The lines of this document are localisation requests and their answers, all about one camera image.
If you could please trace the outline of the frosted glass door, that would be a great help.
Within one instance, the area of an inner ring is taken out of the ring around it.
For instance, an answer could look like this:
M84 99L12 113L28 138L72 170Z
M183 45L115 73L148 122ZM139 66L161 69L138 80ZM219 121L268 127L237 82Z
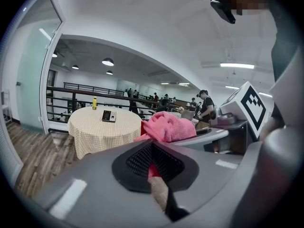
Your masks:
M40 112L40 81L48 48L61 24L51 0L36 0L21 21L24 38L19 61L16 99L21 126L44 133Z

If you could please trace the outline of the person's right forearm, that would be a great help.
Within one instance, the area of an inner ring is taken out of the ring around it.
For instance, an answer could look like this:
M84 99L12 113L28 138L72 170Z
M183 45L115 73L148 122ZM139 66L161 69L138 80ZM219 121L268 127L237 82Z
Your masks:
M272 131L283 128L284 125L285 123L282 119L270 117L260 132L259 141L264 141Z

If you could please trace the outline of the pink cloth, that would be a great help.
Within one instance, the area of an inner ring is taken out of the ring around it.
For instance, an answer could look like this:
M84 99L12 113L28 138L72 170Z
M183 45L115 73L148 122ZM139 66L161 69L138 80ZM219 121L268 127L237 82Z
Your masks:
M141 122L141 135L134 141L152 139L154 141L173 143L196 136L192 122L185 118L166 112L155 113L148 121Z

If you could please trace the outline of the person's black shirt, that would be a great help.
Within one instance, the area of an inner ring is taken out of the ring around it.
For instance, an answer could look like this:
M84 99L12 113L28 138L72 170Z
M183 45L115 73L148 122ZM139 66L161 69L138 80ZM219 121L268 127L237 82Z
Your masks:
M285 125L303 126L299 116L304 105L303 60L297 55L302 44L303 33L291 13L278 0L269 1L269 11L277 29L276 39L271 51L275 103L271 117L282 119Z

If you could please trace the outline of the white shelf rack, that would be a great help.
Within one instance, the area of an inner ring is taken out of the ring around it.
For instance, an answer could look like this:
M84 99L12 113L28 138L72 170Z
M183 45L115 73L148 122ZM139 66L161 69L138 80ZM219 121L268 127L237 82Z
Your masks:
M12 121L11 106L10 106L10 92L8 89L5 89L4 91L1 92L1 104L2 104L4 121L7 124Z

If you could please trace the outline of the grey keypad device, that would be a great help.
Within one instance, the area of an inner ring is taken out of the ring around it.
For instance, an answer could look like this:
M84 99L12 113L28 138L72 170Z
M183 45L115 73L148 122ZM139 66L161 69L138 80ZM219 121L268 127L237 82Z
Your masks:
M116 122L116 112L104 110L103 115L102 115L102 121L115 123Z

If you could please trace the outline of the round table with checked tablecloth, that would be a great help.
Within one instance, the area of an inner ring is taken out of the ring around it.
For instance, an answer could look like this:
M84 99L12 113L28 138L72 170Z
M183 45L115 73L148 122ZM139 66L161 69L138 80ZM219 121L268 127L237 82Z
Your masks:
M104 111L116 113L114 123L102 120ZM77 158L82 159L88 153L132 143L141 135L141 121L137 114L125 109L84 107L71 114L67 128L69 135L74 137Z

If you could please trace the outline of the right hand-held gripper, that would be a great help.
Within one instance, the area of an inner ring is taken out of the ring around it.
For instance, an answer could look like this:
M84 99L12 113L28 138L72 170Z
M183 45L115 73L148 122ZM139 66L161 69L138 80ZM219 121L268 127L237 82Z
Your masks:
M267 110L259 93L247 81L218 108L210 113L210 127L196 131L196 136L173 142L190 149L213 149L213 143L229 135L243 132L244 146L238 152L258 140Z

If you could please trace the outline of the dark framed window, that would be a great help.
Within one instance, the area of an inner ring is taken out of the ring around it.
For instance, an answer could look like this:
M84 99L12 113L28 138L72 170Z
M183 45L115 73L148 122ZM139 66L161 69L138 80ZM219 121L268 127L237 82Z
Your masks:
M54 86L56 78L56 71L49 70L47 76L47 86Z

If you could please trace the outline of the dark railing with wooden handrail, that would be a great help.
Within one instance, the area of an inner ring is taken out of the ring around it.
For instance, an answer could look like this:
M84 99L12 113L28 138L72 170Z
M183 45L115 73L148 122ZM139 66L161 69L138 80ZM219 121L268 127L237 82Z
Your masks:
M126 92L111 89L64 83L64 87L47 86L46 107L47 119L50 122L66 124L71 114L84 107L92 107L93 98L97 106L108 106L129 110L130 97ZM170 112L177 117L179 112Z

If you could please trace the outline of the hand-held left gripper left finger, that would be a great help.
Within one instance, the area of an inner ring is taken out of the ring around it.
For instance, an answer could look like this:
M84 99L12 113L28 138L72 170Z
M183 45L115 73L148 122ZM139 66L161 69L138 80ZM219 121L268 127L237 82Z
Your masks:
M171 224L151 194L132 192L112 173L133 142L93 153L54 177L34 201L62 225L75 228L163 228Z

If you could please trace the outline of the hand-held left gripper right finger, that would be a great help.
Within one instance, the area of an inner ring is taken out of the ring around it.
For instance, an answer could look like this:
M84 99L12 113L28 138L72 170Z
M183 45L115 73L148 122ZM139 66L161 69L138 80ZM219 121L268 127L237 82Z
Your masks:
M167 195L152 228L233 228L237 202L227 184L242 158L154 142L152 160Z

